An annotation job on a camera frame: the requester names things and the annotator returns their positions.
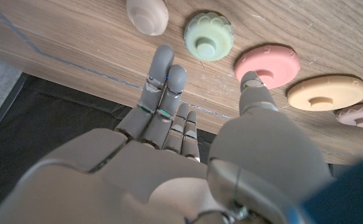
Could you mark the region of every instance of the wooden table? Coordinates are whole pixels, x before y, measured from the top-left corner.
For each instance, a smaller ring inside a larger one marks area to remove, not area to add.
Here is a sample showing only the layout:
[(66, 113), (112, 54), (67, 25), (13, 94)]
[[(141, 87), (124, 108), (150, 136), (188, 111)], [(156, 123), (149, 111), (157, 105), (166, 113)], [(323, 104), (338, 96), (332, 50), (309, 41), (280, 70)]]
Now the wooden table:
[[(238, 116), (239, 84), (233, 67), (258, 45), (292, 46), (301, 70), (290, 84), (272, 90), (282, 113), (321, 148), (328, 162), (363, 157), (363, 129), (336, 121), (333, 111), (300, 111), (286, 90), (309, 77), (353, 74), (363, 79), (363, 1), (167, 0), (170, 20), (163, 35), (141, 34), (118, 0), (0, 0), (0, 57), (31, 75), (134, 106), (155, 49), (170, 44), (175, 63), (188, 71), (182, 100), (198, 113), (198, 127), (217, 133)], [(217, 11), (234, 28), (230, 54), (218, 62), (195, 59), (183, 28), (197, 13)]]

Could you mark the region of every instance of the green knob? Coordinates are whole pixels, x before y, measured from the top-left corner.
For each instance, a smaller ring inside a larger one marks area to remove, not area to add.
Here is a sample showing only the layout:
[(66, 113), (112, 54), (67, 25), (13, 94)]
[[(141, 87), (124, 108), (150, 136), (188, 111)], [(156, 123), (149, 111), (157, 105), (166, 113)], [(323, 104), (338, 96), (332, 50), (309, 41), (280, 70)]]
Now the green knob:
[(196, 58), (215, 61), (230, 52), (234, 32), (225, 17), (214, 12), (200, 13), (188, 23), (184, 40), (188, 51)]

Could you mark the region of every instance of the black surface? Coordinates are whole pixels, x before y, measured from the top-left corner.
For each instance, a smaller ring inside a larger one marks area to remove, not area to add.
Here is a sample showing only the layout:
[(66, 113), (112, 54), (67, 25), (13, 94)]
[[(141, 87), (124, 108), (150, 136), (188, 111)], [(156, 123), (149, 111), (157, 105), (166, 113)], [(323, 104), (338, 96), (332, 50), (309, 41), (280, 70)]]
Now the black surface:
[[(41, 157), (94, 128), (114, 129), (129, 107), (29, 77), (0, 122), (0, 202)], [(198, 131), (206, 162), (214, 135)]]
[(16, 97), (18, 96), (18, 94), (20, 93), (27, 77), (28, 77), (28, 75), (26, 75), (24, 73), (20, 76), (20, 78), (18, 79), (16, 84), (14, 84), (9, 95), (3, 102), (2, 106), (0, 107), (0, 122), (2, 121), (3, 117), (5, 116), (5, 114), (9, 110), (9, 108), (12, 106), (12, 104), (13, 104), (14, 100), (16, 99)]

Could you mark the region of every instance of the robotic arm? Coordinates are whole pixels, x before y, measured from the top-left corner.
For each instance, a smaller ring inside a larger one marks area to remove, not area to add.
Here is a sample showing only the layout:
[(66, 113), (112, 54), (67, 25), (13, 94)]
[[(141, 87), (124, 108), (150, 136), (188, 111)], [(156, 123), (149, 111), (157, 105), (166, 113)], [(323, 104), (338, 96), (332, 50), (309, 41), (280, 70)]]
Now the robotic arm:
[(309, 223), (299, 204), (331, 181), (311, 139), (278, 112), (255, 72), (240, 117), (200, 163), (187, 74), (160, 46), (142, 96), (115, 131), (94, 129), (33, 166), (0, 206), (0, 223)]

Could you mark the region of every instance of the pink knob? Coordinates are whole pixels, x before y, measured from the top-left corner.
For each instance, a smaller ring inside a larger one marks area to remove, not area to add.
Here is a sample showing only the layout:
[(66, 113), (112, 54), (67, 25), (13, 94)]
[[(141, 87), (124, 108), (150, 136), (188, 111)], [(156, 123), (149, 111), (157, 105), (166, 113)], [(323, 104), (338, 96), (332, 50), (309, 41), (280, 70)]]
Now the pink knob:
[(336, 113), (336, 119), (342, 124), (363, 128), (363, 104), (339, 110)]
[(292, 81), (300, 70), (297, 54), (287, 47), (268, 45), (244, 54), (237, 62), (234, 73), (240, 82), (250, 71), (255, 71), (268, 89)]

